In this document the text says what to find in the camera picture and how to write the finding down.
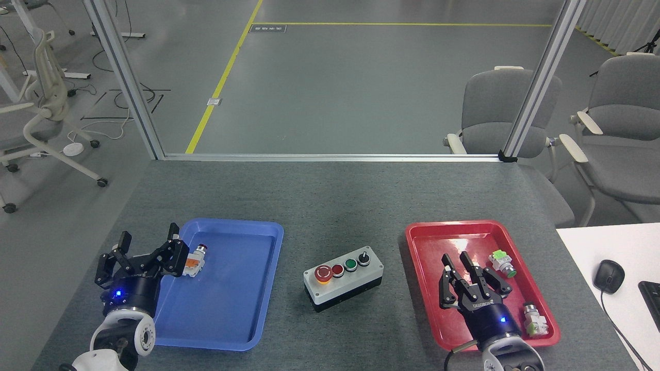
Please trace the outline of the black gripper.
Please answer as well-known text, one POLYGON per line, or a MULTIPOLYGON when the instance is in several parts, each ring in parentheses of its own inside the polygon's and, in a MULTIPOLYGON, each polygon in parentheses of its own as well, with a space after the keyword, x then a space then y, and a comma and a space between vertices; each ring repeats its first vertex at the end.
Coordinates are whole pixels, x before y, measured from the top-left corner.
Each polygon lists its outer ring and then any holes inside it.
POLYGON ((132 273, 132 264, 126 253, 129 251, 132 236, 123 231, 119 242, 111 252, 102 254, 97 263, 94 282, 102 293, 102 314, 108 315, 115 309, 137 308, 150 317, 155 317, 160 279, 165 275, 180 277, 188 259, 189 247, 179 237, 179 226, 170 223, 167 241, 149 255, 140 256, 139 270, 132 273), (113 276, 115 264, 121 268, 113 276))
POLYGON ((513 291, 511 284, 491 268, 481 268, 463 251, 460 262, 469 273, 471 287, 476 285, 480 291, 479 300, 488 300, 472 303, 470 284, 457 272, 450 256, 443 254, 441 261, 444 268, 439 279, 439 306, 459 308, 461 303, 465 324, 478 345, 490 345, 507 336, 521 336, 521 329, 509 308, 501 302, 493 302, 506 298, 513 291))

